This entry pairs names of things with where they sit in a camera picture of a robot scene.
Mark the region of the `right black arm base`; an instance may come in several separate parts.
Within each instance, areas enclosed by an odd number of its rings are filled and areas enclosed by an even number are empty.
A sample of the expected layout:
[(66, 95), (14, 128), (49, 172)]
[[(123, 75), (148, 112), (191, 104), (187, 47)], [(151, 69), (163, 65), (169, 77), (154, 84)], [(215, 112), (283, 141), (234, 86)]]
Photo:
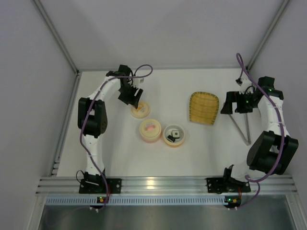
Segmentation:
[(225, 179), (223, 177), (206, 178), (208, 193), (242, 193), (251, 192), (250, 185), (247, 182), (241, 182), (233, 178)]

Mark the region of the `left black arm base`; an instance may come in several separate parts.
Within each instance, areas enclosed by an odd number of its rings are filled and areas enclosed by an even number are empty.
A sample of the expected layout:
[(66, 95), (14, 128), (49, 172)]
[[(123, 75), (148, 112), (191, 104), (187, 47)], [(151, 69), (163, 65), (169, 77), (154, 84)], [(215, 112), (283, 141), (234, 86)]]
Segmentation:
[[(121, 182), (119, 178), (110, 179), (107, 178), (108, 193), (110, 194), (120, 194), (121, 193)], [(104, 181), (99, 182), (89, 182), (84, 179), (81, 180), (79, 187), (79, 194), (106, 194), (106, 185)]]

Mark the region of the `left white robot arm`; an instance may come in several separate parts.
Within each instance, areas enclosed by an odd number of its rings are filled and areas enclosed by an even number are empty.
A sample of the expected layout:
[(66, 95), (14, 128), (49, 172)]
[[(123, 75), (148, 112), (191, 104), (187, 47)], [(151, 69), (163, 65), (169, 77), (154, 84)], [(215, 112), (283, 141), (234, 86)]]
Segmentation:
[(87, 154), (87, 166), (83, 173), (86, 183), (94, 186), (106, 186), (105, 165), (102, 157), (101, 138), (106, 132), (108, 118), (106, 101), (119, 93), (118, 99), (126, 105), (137, 108), (143, 89), (139, 84), (147, 75), (138, 76), (141, 65), (135, 71), (126, 65), (118, 70), (107, 72), (102, 83), (88, 97), (78, 101), (77, 126), (80, 129), (79, 141)]

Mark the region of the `cream lid orange label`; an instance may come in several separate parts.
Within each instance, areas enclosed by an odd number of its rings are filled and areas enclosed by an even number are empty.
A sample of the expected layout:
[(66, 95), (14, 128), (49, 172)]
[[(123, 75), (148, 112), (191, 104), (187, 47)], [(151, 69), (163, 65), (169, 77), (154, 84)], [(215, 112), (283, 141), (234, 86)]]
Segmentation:
[(131, 107), (131, 115), (137, 119), (147, 117), (151, 111), (150, 105), (146, 101), (139, 101), (137, 108)]

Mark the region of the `green sushi roll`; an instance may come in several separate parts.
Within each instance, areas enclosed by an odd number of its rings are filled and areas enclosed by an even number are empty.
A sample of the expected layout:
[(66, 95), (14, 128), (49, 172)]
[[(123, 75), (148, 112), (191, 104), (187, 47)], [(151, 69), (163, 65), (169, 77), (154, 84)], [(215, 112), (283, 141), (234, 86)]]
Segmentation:
[(171, 136), (175, 139), (180, 138), (180, 131), (179, 130), (172, 130)]

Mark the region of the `cream lid pink label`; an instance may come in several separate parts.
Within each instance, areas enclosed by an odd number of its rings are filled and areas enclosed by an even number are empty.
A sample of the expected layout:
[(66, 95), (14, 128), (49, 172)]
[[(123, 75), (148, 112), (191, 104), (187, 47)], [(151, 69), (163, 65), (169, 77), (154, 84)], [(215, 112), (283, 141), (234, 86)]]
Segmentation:
[(140, 124), (139, 132), (141, 136), (147, 136), (149, 138), (153, 138), (161, 134), (162, 127), (157, 120), (147, 119)]

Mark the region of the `salmon sushi roll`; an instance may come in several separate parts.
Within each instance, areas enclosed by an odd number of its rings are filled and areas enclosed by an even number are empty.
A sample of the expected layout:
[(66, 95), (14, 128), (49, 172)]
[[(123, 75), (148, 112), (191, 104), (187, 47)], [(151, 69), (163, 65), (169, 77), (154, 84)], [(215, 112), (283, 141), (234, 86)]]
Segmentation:
[(168, 139), (169, 141), (171, 141), (171, 142), (175, 142), (175, 141), (176, 141), (176, 139), (175, 139), (172, 135), (168, 135), (168, 136), (167, 136), (167, 139)]

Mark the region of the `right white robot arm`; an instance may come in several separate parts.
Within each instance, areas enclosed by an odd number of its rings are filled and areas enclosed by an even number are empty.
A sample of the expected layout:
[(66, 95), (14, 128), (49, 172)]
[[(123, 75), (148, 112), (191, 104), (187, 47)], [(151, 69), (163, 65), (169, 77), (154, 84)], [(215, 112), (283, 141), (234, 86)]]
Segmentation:
[(283, 119), (283, 92), (275, 89), (274, 78), (261, 77), (254, 85), (247, 79), (237, 79), (239, 91), (226, 94), (221, 113), (245, 114), (258, 109), (263, 131), (248, 151), (246, 161), (231, 165), (230, 178), (246, 182), (251, 171), (282, 175), (297, 148), (298, 140), (291, 138)]

